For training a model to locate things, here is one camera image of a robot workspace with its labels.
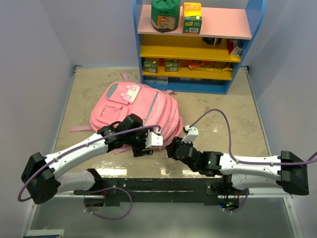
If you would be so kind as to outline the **pink student backpack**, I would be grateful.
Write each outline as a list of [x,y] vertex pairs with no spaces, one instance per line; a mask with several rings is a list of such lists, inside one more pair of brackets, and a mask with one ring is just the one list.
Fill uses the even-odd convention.
[[121,75],[124,81],[112,83],[95,105],[90,115],[90,125],[72,127],[69,131],[97,131],[115,121],[122,121],[129,114],[136,114],[143,125],[161,126],[163,147],[166,147],[183,130],[178,102],[170,96],[172,91],[161,91],[132,82],[126,73]]

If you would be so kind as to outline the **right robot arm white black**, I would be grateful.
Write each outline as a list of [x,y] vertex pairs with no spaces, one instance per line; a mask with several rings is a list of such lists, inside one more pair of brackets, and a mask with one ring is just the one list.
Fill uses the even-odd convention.
[[200,152],[179,137],[166,150],[169,158],[181,161],[193,172],[207,177],[223,176],[216,189],[227,195],[252,187],[277,187],[293,195],[309,194],[307,165],[290,151],[271,157],[234,157],[215,151]]

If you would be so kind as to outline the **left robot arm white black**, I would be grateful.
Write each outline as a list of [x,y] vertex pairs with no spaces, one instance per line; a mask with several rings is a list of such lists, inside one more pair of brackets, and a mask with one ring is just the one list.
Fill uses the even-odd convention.
[[65,176],[83,162],[124,145],[132,147],[135,157],[143,156],[142,151],[148,147],[147,140],[160,129],[159,125],[144,126],[140,117],[130,114],[123,121],[103,126],[86,140],[62,151],[45,156],[39,152],[31,155],[21,175],[24,185],[18,201],[33,200],[35,204],[42,204],[68,190],[101,193],[106,187],[105,182],[94,169],[70,178]]

